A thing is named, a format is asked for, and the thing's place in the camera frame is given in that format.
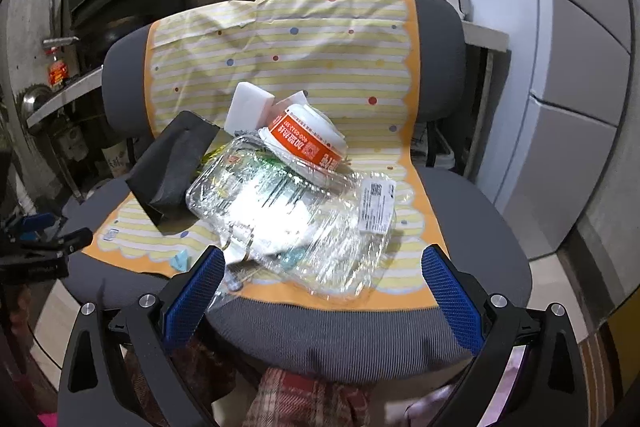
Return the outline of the orange white paper bowl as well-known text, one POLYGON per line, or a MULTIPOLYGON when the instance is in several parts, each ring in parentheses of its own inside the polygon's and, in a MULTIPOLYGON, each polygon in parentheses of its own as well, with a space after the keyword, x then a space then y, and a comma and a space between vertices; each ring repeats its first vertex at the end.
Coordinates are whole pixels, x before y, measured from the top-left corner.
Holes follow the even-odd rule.
POLYGON ((259 138, 275 154, 334 171, 346 158, 345 135, 308 104, 295 103, 258 130, 259 138))

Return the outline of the black bag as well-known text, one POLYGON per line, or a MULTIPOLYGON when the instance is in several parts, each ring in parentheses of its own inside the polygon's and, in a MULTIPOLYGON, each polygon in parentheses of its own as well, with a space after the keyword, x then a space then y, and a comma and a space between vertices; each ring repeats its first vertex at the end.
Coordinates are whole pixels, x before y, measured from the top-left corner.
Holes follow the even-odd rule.
POLYGON ((186 213, 186 190, 215 140, 228 140, 224 129, 183 110, 146 149, 125 182, 153 225, 186 213))

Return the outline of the grey refrigerator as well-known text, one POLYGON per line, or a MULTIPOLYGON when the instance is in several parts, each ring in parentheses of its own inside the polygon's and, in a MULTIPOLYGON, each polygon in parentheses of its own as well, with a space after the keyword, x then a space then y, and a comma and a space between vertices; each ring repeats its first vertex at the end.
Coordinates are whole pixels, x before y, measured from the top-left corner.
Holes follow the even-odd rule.
POLYGON ((629 0, 471 0, 504 32, 475 182, 537 258, 560 246, 597 185, 631 65, 629 0))

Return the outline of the clear plastic food tray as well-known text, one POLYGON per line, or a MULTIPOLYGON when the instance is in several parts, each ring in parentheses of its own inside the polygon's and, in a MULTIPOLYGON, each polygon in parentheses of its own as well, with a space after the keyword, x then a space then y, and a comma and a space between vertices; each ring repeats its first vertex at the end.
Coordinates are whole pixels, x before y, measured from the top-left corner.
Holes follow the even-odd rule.
POLYGON ((225 145, 186 190, 186 207, 212 228, 229 265, 253 261, 340 300, 381 282, 400 201, 384 173, 326 170, 259 133, 225 145))

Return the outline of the white foam block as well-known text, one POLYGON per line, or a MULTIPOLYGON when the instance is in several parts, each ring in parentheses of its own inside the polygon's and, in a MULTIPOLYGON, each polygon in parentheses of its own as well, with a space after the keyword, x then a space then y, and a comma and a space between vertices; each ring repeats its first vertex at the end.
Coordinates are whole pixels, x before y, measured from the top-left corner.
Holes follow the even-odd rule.
POLYGON ((273 94, 253 83, 239 82, 224 122, 224 131, 235 136, 264 127, 273 103, 273 94))

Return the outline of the grey office chair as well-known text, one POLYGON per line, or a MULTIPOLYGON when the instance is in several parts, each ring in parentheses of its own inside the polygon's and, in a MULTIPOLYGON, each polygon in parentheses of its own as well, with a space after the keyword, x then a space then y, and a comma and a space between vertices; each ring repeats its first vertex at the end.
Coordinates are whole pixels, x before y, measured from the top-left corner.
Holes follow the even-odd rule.
MULTIPOLYGON (((442 116, 461 89, 461 20, 444 0, 416 0, 423 52, 420 116, 442 116)), ((526 305, 532 274, 509 225, 480 189, 447 170, 421 167, 452 261, 486 291, 526 305)), ((438 371, 466 358, 439 309, 320 311, 236 298, 210 310, 206 329, 264 363, 329 381, 366 383, 438 371)))

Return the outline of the yellow striped dotted cloth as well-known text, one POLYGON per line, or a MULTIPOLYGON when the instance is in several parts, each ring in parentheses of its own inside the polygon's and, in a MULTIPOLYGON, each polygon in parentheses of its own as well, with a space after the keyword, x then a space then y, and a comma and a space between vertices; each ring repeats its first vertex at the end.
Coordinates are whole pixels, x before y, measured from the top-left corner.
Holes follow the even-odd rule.
POLYGON ((225 1, 119 39, 102 94, 118 133, 155 136, 184 110, 222 124, 243 81, 276 98, 303 92, 345 135, 348 167, 396 183, 380 281, 345 309, 409 311, 434 306, 420 258, 444 240, 435 194, 411 164, 411 135, 457 105, 464 59, 461 22, 442 0, 225 1))

